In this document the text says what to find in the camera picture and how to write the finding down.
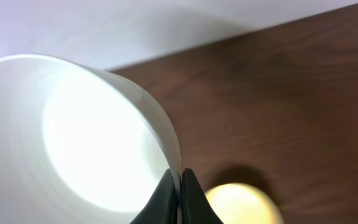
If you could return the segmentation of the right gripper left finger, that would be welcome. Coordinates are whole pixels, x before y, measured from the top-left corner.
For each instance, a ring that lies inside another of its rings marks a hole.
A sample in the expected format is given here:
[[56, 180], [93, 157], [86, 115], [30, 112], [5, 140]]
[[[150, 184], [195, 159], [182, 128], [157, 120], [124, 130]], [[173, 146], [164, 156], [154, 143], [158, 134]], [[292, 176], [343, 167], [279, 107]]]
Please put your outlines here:
[[131, 224], [176, 224], [178, 199], [170, 169], [160, 179], [146, 206]]

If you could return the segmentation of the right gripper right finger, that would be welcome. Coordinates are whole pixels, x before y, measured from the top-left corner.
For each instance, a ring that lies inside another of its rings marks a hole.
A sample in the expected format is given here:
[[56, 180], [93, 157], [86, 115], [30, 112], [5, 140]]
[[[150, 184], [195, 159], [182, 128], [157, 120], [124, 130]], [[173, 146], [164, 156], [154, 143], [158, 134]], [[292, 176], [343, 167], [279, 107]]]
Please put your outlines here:
[[181, 210], [183, 224], [223, 224], [211, 208], [192, 169], [181, 175]]

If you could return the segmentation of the yellow plastic bowl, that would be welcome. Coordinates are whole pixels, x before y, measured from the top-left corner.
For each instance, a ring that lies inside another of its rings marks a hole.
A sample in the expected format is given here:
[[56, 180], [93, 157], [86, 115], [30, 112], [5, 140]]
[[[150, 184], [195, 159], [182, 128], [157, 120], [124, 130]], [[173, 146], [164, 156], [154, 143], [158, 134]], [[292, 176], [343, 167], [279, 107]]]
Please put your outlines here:
[[273, 200], [251, 185], [223, 184], [209, 189], [205, 196], [224, 224], [284, 224]]

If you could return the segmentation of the white plastic bowl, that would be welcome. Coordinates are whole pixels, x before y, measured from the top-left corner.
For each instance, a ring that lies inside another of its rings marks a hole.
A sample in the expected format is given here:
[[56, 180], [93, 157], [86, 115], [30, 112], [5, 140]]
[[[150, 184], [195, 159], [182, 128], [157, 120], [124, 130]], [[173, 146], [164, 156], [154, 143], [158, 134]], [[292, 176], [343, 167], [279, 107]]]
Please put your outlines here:
[[170, 169], [177, 134], [120, 75], [46, 55], [0, 58], [0, 223], [130, 223]]

